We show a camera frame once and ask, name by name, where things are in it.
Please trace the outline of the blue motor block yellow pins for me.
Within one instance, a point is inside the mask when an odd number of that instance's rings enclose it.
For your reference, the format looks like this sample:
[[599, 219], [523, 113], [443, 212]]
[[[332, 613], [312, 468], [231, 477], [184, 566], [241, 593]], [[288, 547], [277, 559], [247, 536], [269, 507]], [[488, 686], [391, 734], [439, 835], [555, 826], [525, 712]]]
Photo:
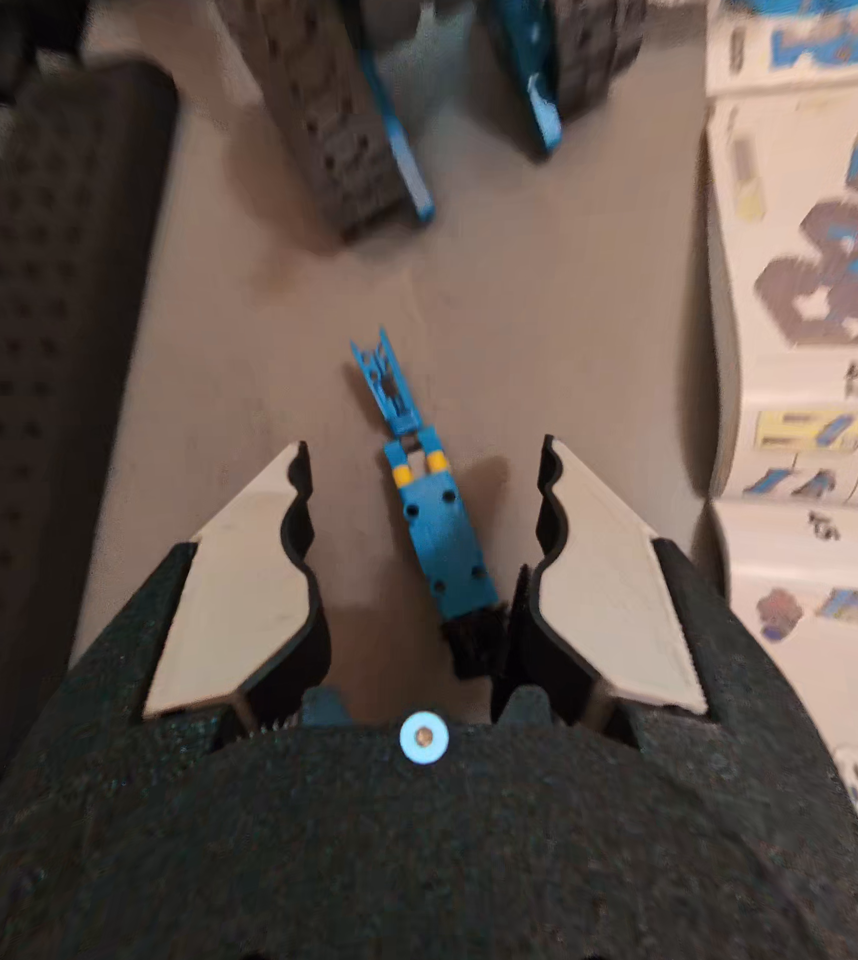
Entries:
[[444, 453], [428, 453], [428, 471], [417, 478], [398, 441], [388, 442], [385, 454], [415, 556], [441, 620], [494, 609], [498, 595]]

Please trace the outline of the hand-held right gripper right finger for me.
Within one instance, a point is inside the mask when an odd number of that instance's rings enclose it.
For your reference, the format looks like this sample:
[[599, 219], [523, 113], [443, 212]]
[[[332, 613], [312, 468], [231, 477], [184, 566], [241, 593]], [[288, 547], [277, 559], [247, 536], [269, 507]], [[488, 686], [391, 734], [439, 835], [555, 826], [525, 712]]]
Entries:
[[551, 434], [536, 486], [542, 557], [517, 579], [492, 722], [508, 719], [522, 689], [555, 722], [600, 733], [628, 705], [706, 717], [651, 526]]

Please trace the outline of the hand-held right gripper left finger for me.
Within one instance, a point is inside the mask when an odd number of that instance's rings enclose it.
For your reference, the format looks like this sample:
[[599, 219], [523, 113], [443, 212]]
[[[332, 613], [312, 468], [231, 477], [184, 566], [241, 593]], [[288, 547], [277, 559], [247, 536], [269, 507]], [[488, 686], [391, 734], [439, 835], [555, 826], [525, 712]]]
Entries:
[[308, 445], [291, 442], [193, 535], [145, 721], [215, 708], [245, 734], [299, 724], [332, 654], [307, 563], [313, 491]]

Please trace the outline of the instruction booklet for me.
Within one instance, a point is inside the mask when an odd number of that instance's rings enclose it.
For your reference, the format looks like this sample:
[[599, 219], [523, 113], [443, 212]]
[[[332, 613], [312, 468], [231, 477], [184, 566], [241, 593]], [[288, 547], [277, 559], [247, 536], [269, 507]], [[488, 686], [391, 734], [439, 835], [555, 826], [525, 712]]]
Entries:
[[719, 98], [706, 137], [728, 601], [858, 813], [858, 83]]

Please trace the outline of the black wheel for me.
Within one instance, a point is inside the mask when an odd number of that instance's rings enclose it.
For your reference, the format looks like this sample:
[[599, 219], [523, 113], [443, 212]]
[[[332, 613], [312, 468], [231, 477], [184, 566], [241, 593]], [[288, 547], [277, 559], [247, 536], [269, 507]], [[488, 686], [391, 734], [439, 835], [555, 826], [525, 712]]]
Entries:
[[459, 681], [494, 678], [505, 667], [508, 650], [506, 603], [474, 609], [440, 625]]

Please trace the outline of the blue sticker sheet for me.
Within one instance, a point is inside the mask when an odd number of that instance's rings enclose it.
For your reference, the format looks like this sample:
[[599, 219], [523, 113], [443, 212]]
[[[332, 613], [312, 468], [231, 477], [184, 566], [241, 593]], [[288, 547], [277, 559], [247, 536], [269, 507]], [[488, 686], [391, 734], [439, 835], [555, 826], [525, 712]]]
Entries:
[[858, 84], [858, 2], [706, 5], [708, 97]]

